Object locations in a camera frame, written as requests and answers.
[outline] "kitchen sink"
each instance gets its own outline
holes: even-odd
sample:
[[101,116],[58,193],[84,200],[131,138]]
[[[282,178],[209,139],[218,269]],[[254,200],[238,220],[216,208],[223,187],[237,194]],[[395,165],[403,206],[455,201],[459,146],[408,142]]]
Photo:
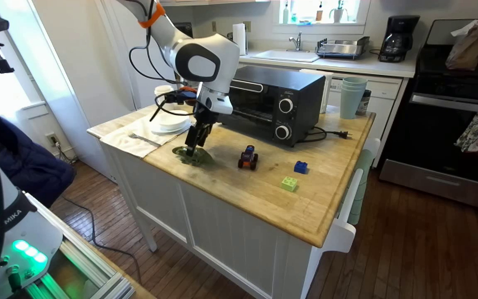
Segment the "kitchen sink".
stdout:
[[286,51],[286,50],[269,50],[252,56],[258,59],[297,61],[297,62],[313,62],[320,57],[316,53],[308,53],[304,51]]

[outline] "navy jacket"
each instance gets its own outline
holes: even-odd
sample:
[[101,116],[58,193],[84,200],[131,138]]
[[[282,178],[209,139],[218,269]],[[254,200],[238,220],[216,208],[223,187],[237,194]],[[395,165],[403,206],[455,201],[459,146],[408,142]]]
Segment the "navy jacket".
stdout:
[[55,158],[1,117],[0,168],[12,184],[48,208],[73,182],[76,174],[71,165]]

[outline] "wooden floor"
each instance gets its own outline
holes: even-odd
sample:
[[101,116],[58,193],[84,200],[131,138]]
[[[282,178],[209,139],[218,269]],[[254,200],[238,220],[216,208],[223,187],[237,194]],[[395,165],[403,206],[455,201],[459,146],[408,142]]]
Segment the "wooden floor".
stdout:
[[[138,259],[142,285],[158,299],[252,298],[158,229],[142,240],[117,185],[83,163],[65,192],[95,214],[97,240]],[[478,298],[478,210],[370,174],[351,251],[324,253],[308,298]],[[90,215],[63,199],[51,207],[82,234]],[[102,250],[135,279],[132,259]]]

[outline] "toaster oven knob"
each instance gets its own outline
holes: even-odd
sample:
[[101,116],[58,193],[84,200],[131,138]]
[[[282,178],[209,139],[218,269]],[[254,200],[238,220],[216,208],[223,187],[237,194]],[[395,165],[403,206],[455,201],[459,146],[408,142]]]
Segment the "toaster oven knob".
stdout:
[[289,136],[290,136],[290,130],[285,125],[280,125],[279,127],[276,128],[276,137],[277,138],[279,138],[281,140],[285,140],[285,139],[289,138]]
[[293,109],[293,101],[285,98],[279,101],[279,110],[283,113],[289,113]]

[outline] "orange band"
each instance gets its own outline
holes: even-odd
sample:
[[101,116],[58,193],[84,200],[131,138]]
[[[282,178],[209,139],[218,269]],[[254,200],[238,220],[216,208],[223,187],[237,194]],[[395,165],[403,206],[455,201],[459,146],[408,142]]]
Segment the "orange band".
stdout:
[[163,6],[161,6],[160,2],[156,3],[156,11],[152,14],[152,17],[145,22],[138,22],[140,23],[140,26],[142,28],[148,28],[151,27],[154,22],[158,19],[158,17],[161,17],[162,15],[165,15],[165,9],[163,9]]

